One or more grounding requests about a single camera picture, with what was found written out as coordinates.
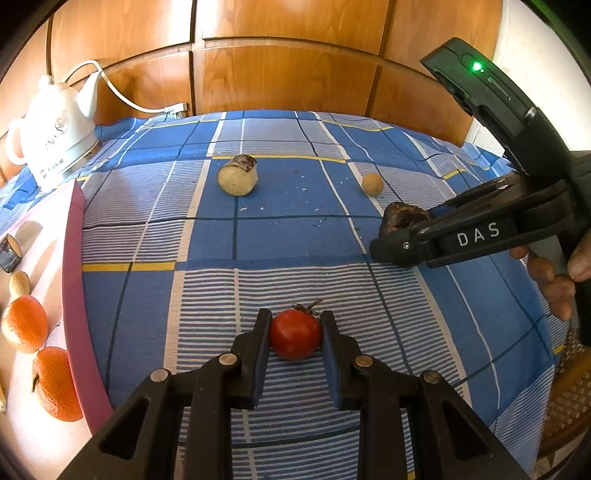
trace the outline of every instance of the metal rivet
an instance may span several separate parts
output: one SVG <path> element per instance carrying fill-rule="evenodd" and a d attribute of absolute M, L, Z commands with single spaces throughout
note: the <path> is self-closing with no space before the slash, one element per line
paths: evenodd
<path fill-rule="evenodd" d="M 536 113 L 538 113 L 538 111 L 535 109 L 535 107 L 530 108 L 529 110 L 527 110 L 527 113 L 525 114 L 525 120 L 529 122 L 535 117 Z"/>
<path fill-rule="evenodd" d="M 168 377 L 168 371 L 164 368 L 157 368 L 152 373 L 150 373 L 150 380 L 152 382 L 161 382 L 166 380 Z"/>
<path fill-rule="evenodd" d="M 439 383 L 441 375 L 435 370 L 427 370 L 426 372 L 423 372 L 423 378 L 425 379 L 425 382 L 435 384 Z"/>
<path fill-rule="evenodd" d="M 238 357 L 233 353 L 224 353 L 220 355 L 220 363 L 222 365 L 233 365 L 238 362 Z"/>
<path fill-rule="evenodd" d="M 358 367 L 371 367 L 374 364 L 374 359 L 369 355 L 359 355 L 355 359 L 355 363 Z"/>

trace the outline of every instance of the white power cord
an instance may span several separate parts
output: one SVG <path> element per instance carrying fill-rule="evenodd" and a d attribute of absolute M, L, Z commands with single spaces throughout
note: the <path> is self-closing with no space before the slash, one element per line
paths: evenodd
<path fill-rule="evenodd" d="M 105 71 L 102 69 L 102 67 L 99 65 L 99 63 L 96 60 L 86 60 L 86 61 L 83 61 L 82 63 L 76 65 L 73 69 L 71 69 L 68 72 L 68 75 L 66 75 L 66 77 L 64 78 L 63 83 L 66 83 L 70 79 L 70 77 L 72 75 L 74 75 L 74 72 L 76 70 L 78 70 L 79 68 L 83 67 L 84 65 L 94 65 L 96 67 L 96 69 L 100 72 L 100 75 L 104 78 L 106 84 L 113 91 L 113 93 L 121 101 L 125 102 L 131 108 L 134 108 L 136 110 L 139 110 L 140 112 L 145 112 L 145 113 L 174 113 L 174 114 L 177 114 L 179 112 L 184 112 L 187 109 L 187 104 L 186 103 L 176 103 L 175 105 L 166 106 L 164 108 L 155 108 L 155 109 L 154 108 L 144 108 L 142 106 L 136 105 L 131 100 L 128 100 L 126 97 L 124 97 L 123 94 L 119 90 L 117 90 L 117 88 L 115 88 L 115 85 L 113 85 L 111 83 L 111 81 L 107 78 L 107 75 L 106 75 Z"/>

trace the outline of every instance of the kettle spout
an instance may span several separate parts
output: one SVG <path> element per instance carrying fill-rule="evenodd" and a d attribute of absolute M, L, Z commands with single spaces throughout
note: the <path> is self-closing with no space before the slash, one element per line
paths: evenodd
<path fill-rule="evenodd" d="M 99 78 L 100 72 L 94 72 L 90 75 L 82 87 L 82 90 L 78 92 L 78 96 L 76 97 L 80 112 L 82 112 L 82 115 L 88 120 L 92 120 L 95 116 Z"/>

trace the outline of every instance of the wooden panel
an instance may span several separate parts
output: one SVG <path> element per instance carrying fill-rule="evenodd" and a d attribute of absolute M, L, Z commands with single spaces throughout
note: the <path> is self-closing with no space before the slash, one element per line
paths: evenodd
<path fill-rule="evenodd" d="M 492 58 L 502 0 L 397 0 L 386 58 L 419 72 L 425 55 L 452 37 Z"/>
<path fill-rule="evenodd" d="M 203 38 L 291 37 L 377 54 L 388 0 L 212 0 Z"/>
<path fill-rule="evenodd" d="M 370 116 L 456 145 L 472 122 L 435 80 L 403 67 L 382 69 Z"/>
<path fill-rule="evenodd" d="M 129 100 L 145 108 L 163 108 L 179 102 L 191 108 L 189 82 L 189 52 L 179 52 L 165 57 L 135 63 L 114 72 L 107 72 L 109 80 Z M 85 80 L 74 84 L 78 90 Z M 147 118 L 154 113 L 143 113 L 119 100 L 104 80 L 99 81 L 99 93 L 95 113 L 97 125 L 110 125 L 128 116 Z"/>
<path fill-rule="evenodd" d="M 105 67 L 190 40 L 192 0 L 68 0 L 55 14 L 51 61 L 58 80 L 75 65 Z M 78 71 L 72 82 L 92 72 Z"/>
<path fill-rule="evenodd" d="M 10 120 L 27 113 L 38 92 L 39 78 L 46 73 L 46 38 L 47 22 L 33 34 L 0 83 L 0 135 L 8 130 Z"/>
<path fill-rule="evenodd" d="M 363 115 L 375 69 L 371 60 L 332 48 L 206 48 L 202 105 L 205 112 L 265 108 Z"/>
<path fill-rule="evenodd" d="M 6 180 L 10 180 L 14 177 L 18 172 L 22 170 L 22 165 L 15 165 L 12 163 L 8 156 L 6 155 L 6 148 L 4 146 L 6 141 L 6 135 L 0 137 L 0 168 L 2 169 L 2 174 L 0 175 L 0 187 L 4 186 Z"/>

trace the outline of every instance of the white wall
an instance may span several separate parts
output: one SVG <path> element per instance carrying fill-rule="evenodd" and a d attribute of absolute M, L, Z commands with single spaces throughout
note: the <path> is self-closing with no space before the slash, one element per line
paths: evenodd
<path fill-rule="evenodd" d="M 591 150 L 591 86 L 554 31 L 520 0 L 503 0 L 493 62 L 541 108 L 570 150 Z M 476 120 L 466 141 L 503 153 Z"/>

